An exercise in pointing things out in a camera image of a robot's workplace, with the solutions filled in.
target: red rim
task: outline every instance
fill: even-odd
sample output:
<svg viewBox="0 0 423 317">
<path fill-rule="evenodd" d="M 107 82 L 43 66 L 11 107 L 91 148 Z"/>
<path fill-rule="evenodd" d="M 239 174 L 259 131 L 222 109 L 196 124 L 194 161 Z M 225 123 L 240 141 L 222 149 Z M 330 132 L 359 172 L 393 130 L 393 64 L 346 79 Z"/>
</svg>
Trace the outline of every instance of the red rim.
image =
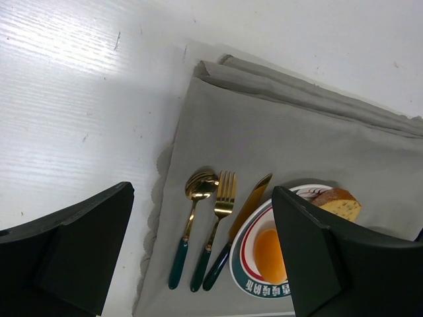
<svg viewBox="0 0 423 317">
<path fill-rule="evenodd" d="M 252 230 L 252 228 L 255 226 L 255 224 L 260 220 L 261 217 L 263 217 L 269 210 L 271 210 L 273 207 L 270 206 L 269 208 L 267 208 L 267 210 L 265 210 L 265 212 L 263 212 L 256 220 L 255 222 L 252 223 L 252 225 L 250 226 L 250 228 L 248 229 L 247 233 L 244 235 L 243 238 L 243 245 L 241 247 L 241 261 L 243 262 L 244 268 L 247 271 L 247 273 L 251 276 L 254 277 L 255 279 L 261 281 L 261 282 L 265 282 L 267 283 L 263 277 L 259 274 L 256 274 L 247 264 L 247 261 L 245 259 L 245 244 L 247 242 L 247 238 L 249 237 L 249 234 Z"/>
</svg>

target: gold knife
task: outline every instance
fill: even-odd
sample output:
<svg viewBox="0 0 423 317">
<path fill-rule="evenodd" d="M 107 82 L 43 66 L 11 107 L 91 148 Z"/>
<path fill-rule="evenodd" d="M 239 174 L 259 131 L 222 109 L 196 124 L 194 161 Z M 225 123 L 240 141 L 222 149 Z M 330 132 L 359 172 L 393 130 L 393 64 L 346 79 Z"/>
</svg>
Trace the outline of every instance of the gold knife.
<svg viewBox="0 0 423 317">
<path fill-rule="evenodd" d="M 217 257 L 216 261 L 213 263 L 210 271 L 207 273 L 206 278 L 203 282 L 203 290 L 209 291 L 214 283 L 216 282 L 217 278 L 227 259 L 229 258 L 229 253 L 231 251 L 233 240 L 237 235 L 239 229 L 245 223 L 245 221 L 250 217 L 250 215 L 257 209 L 258 204 L 260 203 L 260 199 L 267 188 L 267 185 L 272 178 L 272 174 L 265 176 L 261 181 L 259 181 L 252 190 L 251 194 L 249 195 L 247 201 L 244 203 L 243 207 L 239 211 L 237 218 L 235 219 L 234 223 L 232 224 L 231 229 L 228 232 L 228 242 L 223 247 L 222 251 L 220 252 L 219 256 Z"/>
</svg>

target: bread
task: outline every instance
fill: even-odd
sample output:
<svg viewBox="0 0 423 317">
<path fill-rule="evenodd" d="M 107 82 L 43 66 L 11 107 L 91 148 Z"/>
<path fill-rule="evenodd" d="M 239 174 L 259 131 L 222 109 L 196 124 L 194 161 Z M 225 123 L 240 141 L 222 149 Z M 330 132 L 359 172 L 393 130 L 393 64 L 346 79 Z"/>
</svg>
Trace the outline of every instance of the bread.
<svg viewBox="0 0 423 317">
<path fill-rule="evenodd" d="M 352 222 L 356 221 L 362 210 L 362 206 L 357 199 L 348 190 L 342 188 L 328 190 L 316 197 L 311 203 Z"/>
</svg>

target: white table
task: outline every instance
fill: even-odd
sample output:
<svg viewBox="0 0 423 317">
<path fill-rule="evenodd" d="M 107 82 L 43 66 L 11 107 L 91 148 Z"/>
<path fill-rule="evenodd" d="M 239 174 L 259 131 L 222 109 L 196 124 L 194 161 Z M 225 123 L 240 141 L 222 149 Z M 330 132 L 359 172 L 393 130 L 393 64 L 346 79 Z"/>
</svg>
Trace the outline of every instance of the white table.
<svg viewBox="0 0 423 317">
<path fill-rule="evenodd" d="M 224 53 L 268 61 L 417 116 L 422 10 L 413 0 L 3 0 L 0 230 L 131 181 L 134 209 L 103 314 L 130 317 L 143 241 L 157 225 L 147 222 L 156 162 L 195 64 Z"/>
</svg>

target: egg yolk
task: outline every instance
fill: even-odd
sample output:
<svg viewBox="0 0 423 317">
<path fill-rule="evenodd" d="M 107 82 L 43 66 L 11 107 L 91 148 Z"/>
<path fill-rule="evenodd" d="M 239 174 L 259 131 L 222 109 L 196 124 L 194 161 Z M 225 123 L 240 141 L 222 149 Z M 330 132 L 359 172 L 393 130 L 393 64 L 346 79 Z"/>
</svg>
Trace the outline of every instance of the egg yolk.
<svg viewBox="0 0 423 317">
<path fill-rule="evenodd" d="M 258 272 L 266 282 L 279 285 L 288 278 L 275 229 L 265 230 L 257 236 L 253 253 Z"/>
</svg>

